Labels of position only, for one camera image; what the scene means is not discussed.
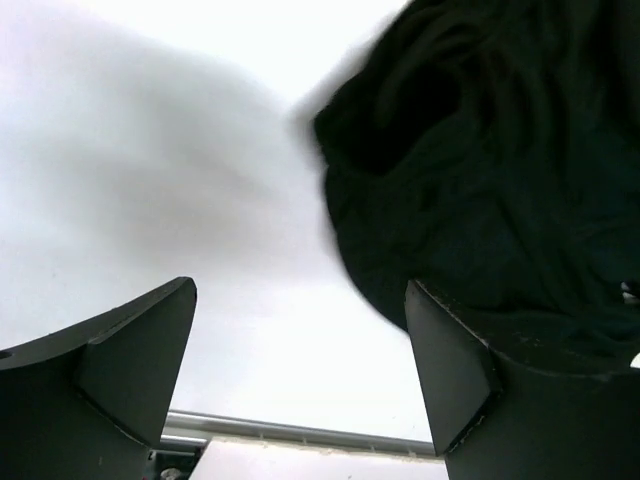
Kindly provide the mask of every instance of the silver metal strip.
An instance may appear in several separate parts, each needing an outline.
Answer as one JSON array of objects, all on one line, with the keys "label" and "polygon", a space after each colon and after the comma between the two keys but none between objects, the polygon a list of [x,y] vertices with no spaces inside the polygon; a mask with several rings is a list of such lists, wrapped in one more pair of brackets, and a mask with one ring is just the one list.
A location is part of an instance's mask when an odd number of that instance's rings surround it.
[{"label": "silver metal strip", "polygon": [[435,450],[430,442],[294,427],[174,410],[170,411],[167,416],[163,439],[166,438],[168,443],[179,441],[184,446],[201,446],[202,442],[206,443],[216,435],[338,448],[383,455],[435,458]]}]

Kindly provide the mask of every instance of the white surface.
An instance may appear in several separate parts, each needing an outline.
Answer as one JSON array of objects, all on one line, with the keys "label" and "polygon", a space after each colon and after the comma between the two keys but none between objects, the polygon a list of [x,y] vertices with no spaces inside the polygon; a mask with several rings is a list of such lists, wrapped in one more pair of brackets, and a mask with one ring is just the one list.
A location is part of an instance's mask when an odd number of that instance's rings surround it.
[{"label": "white surface", "polygon": [[0,0],[0,348],[190,275],[174,408],[429,440],[289,118],[401,2],[169,3]]},{"label": "white surface", "polygon": [[214,439],[192,480],[447,480],[443,462]]}]

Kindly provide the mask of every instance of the dark green fabric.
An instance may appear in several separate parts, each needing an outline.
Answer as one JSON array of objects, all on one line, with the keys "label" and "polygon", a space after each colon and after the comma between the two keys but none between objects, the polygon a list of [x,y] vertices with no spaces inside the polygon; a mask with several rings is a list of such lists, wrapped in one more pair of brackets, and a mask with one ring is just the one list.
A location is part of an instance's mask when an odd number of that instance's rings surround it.
[{"label": "dark green fabric", "polygon": [[640,153],[608,5],[414,1],[315,119],[346,269],[400,328],[420,278],[487,321],[637,352]]}]

